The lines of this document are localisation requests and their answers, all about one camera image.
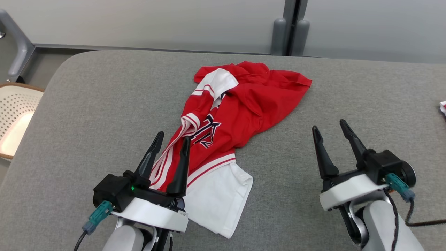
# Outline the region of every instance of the teal connector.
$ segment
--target teal connector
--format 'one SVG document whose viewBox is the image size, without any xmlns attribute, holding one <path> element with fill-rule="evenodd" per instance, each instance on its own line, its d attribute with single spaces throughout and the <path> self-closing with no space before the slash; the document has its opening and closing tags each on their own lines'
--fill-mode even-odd
<svg viewBox="0 0 446 251">
<path fill-rule="evenodd" d="M 386 175 L 386 183 L 390 188 L 397 191 L 405 202 L 410 202 L 411 199 L 415 198 L 415 193 L 413 193 L 409 186 L 404 183 L 396 174 L 389 173 Z"/>
<path fill-rule="evenodd" d="M 113 211 L 113 205 L 109 201 L 103 201 L 96 210 L 90 215 L 88 221 L 82 227 L 82 230 L 86 231 L 88 235 L 91 235 L 99 223 L 107 218 Z"/>
</svg>

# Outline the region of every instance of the wire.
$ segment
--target wire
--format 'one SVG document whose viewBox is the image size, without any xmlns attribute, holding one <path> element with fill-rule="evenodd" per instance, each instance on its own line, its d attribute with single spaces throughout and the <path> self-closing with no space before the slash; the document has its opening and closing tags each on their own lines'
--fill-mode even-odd
<svg viewBox="0 0 446 251">
<path fill-rule="evenodd" d="M 409 212 L 407 213 L 407 217 L 406 217 L 406 225 L 407 226 L 431 226 L 431 225 L 438 225 L 438 224 L 446 223 L 446 219 L 428 221 L 428 222 L 410 223 L 409 220 L 410 220 L 410 217 L 412 216 L 414 206 L 415 206 L 415 202 L 413 201 L 413 199 L 410 199 L 410 208 L 409 208 Z"/>
<path fill-rule="evenodd" d="M 82 242 L 82 240 L 83 240 L 83 238 L 85 237 L 86 234 L 87 234 L 87 231 L 84 231 L 81 234 L 81 237 L 79 237 L 78 243 L 76 243 L 76 246 L 74 247 L 73 251 L 77 251 L 78 250 L 79 245 L 81 244 L 81 242 Z"/>
<path fill-rule="evenodd" d="M 384 193 L 386 194 L 387 198 L 389 198 L 390 204 L 393 207 L 393 214 L 395 215 L 395 232 L 393 233 L 393 242 L 392 242 L 392 249 L 391 249 L 392 251 L 395 251 L 396 241 L 398 240 L 398 231 L 400 228 L 398 211 L 396 210 L 395 202 L 393 202 L 393 199 L 390 196 L 390 194 L 387 192 L 387 190 L 384 189 Z"/>
</svg>

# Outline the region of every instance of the jersey lettering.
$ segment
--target jersey lettering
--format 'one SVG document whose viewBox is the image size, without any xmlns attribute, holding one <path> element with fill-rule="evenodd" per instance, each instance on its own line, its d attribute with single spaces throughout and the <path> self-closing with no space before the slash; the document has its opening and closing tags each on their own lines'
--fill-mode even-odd
<svg viewBox="0 0 446 251">
<path fill-rule="evenodd" d="M 192 136 L 191 141 L 195 144 L 200 143 L 205 148 L 209 148 L 214 141 L 215 131 L 222 123 L 214 122 L 214 117 L 212 115 L 207 115 L 203 122 L 202 127 L 200 127 Z"/>
</svg>

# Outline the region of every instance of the woven chair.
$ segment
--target woven chair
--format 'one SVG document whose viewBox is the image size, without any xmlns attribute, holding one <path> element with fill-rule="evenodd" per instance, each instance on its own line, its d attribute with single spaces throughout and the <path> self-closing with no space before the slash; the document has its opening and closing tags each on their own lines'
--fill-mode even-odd
<svg viewBox="0 0 446 251">
<path fill-rule="evenodd" d="M 0 85 L 0 157 L 12 160 L 43 89 L 26 84 Z"/>
</svg>

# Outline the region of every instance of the gray fabric surface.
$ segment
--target gray fabric surface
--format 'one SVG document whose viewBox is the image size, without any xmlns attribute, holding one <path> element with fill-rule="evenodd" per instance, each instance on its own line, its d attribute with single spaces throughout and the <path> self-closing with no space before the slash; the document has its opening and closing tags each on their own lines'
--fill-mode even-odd
<svg viewBox="0 0 446 251">
<path fill-rule="evenodd" d="M 158 131 L 172 136 L 194 73 L 244 60 L 301 72 L 313 85 L 285 120 L 236 151 L 254 185 L 233 237 L 190 222 L 174 250 L 356 250 L 340 213 L 319 204 L 311 134 L 317 125 L 340 171 L 355 168 L 341 118 L 367 147 L 390 149 L 415 168 L 413 220 L 446 216 L 446 121 L 438 109 L 446 66 L 95 51 L 68 59 L 43 95 L 0 188 L 0 250 L 72 250 L 94 210 L 93 187 L 108 173 L 134 170 Z M 408 205 L 393 197 L 405 217 Z M 101 250 L 115 222 L 107 218 L 79 250 Z M 446 226 L 412 230 L 426 250 L 444 250 Z"/>
</svg>

